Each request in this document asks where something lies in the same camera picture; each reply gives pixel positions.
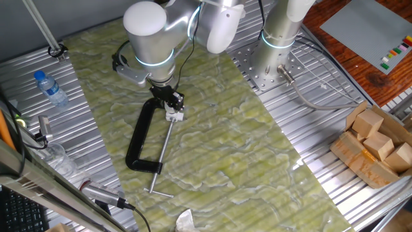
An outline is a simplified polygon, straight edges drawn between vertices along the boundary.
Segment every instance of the plastic bottle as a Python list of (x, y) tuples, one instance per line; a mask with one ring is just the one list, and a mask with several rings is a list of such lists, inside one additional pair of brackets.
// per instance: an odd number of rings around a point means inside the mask
[(76, 173), (76, 163), (66, 155), (66, 151), (60, 144), (49, 143), (40, 156), (66, 179), (70, 179), (70, 177)]
[(49, 98), (53, 105), (67, 105), (69, 99), (66, 93), (59, 87), (59, 84), (52, 76), (44, 74), (43, 71), (37, 71), (34, 73), (34, 78), (37, 80), (37, 87)]

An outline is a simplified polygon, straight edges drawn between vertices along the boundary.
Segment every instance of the metal post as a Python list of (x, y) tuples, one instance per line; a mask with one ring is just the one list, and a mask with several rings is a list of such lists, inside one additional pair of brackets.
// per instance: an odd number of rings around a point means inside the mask
[[(27, 10), (30, 12), (30, 15), (32, 15), (34, 21), (36, 22), (37, 26), (39, 27), (41, 33), (43, 33), (44, 38), (46, 38), (47, 43), (50, 45), (51, 50), (54, 53), (57, 53), (61, 50), (60, 45), (54, 38), (52, 32), (50, 29), (47, 27), (46, 22), (44, 22), (44, 19), (41, 17), (40, 12), (37, 10), (36, 6), (34, 5), (32, 0), (23, 0), (24, 5), (26, 6)], [(66, 58), (64, 55), (61, 55), (58, 57), (59, 61), (65, 61)]]

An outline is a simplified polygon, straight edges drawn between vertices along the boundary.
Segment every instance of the metal bracket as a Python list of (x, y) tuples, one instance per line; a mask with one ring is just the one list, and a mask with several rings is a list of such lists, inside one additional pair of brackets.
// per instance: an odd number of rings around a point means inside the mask
[(116, 66), (116, 72), (119, 76), (126, 78), (127, 80), (136, 83), (139, 87), (146, 86), (146, 77), (149, 73), (141, 70), (134, 70), (131, 68), (127, 68), (123, 65)]
[(50, 128), (49, 118), (44, 115), (39, 115), (39, 125), (41, 137), (44, 137), (47, 141), (53, 139), (52, 129)]

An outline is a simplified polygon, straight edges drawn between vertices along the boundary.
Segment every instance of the wooden block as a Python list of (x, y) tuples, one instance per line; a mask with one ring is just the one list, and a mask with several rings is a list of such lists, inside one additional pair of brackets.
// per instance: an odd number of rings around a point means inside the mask
[(363, 145), (380, 161), (385, 160), (395, 149), (392, 139), (377, 131), (370, 138), (366, 139)]
[(383, 121), (384, 118), (377, 115), (375, 112), (365, 110), (356, 116), (352, 128), (363, 137), (369, 138), (379, 130)]
[(391, 155), (389, 155), (385, 162), (391, 166), (397, 173), (412, 168), (412, 148), (409, 144), (404, 143), (400, 145)]
[(360, 135), (360, 133), (357, 133), (354, 129), (350, 128), (349, 129), (350, 133), (352, 133), (353, 136), (355, 136), (355, 138), (359, 141), (359, 142), (364, 142), (365, 141), (365, 137), (363, 137), (362, 135)]

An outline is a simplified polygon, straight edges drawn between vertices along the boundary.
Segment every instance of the black c-clamp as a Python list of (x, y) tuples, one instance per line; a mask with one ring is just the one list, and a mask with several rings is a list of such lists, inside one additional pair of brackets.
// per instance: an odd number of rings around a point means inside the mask
[(160, 174), (163, 164), (161, 162), (140, 159), (140, 154), (143, 150), (144, 141), (155, 110), (164, 109), (165, 104), (176, 111), (182, 110), (184, 107), (184, 95), (176, 92), (170, 86), (163, 88), (152, 86), (150, 91), (154, 98), (147, 100), (140, 112), (129, 149), (127, 150), (126, 165), (131, 170)]

